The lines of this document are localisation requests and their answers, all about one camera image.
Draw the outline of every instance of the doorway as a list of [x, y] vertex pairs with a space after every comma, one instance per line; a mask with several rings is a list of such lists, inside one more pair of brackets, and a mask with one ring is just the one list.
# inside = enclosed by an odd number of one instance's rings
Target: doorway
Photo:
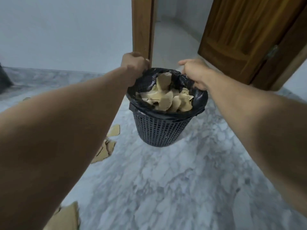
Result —
[[196, 58], [213, 0], [157, 0], [152, 67]]

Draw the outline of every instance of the white marble floor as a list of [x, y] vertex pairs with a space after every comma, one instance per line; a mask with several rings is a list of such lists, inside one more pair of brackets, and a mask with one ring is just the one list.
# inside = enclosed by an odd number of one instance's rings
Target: white marble floor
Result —
[[[33, 80], [6, 93], [0, 111], [25, 97], [100, 75], [6, 71], [15, 82], [30, 75]], [[140, 139], [128, 106], [124, 98], [114, 120], [121, 134], [112, 138], [117, 141], [112, 156], [90, 165], [63, 201], [79, 202], [80, 230], [307, 229], [306, 218], [283, 201], [211, 98], [178, 141], [164, 148]]]
[[[152, 67], [182, 71], [179, 60], [202, 58], [197, 54], [200, 42], [172, 20], [156, 22]], [[218, 70], [208, 61], [212, 69]]]

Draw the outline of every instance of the forearm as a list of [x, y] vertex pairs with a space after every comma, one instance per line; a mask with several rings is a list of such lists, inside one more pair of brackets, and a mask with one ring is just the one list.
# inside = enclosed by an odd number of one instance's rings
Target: forearm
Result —
[[121, 67], [0, 114], [1, 224], [18, 217], [43, 227], [102, 144], [127, 91], [126, 73]]
[[283, 197], [307, 214], [307, 105], [241, 84], [206, 77], [221, 114]]

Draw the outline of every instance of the door frame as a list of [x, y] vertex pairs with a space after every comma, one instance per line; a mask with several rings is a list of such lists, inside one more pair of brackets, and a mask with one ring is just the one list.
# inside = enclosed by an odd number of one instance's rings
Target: door frame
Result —
[[157, 0], [131, 0], [133, 51], [150, 60], [153, 54]]

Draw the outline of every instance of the trash can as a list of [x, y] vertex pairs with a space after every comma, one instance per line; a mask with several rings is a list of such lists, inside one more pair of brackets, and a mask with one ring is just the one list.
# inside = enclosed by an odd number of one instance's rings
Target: trash can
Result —
[[[155, 110], [150, 104], [136, 98], [136, 92], [150, 91], [156, 84], [157, 76], [165, 72], [172, 73], [172, 88], [187, 88], [189, 94], [194, 96], [192, 110], [168, 113]], [[192, 80], [178, 71], [151, 68], [136, 80], [134, 86], [128, 88], [126, 96], [130, 101], [129, 109], [133, 112], [138, 134], [145, 143], [155, 147], [165, 147], [174, 143], [190, 120], [205, 110], [208, 93], [194, 88], [193, 84]]]

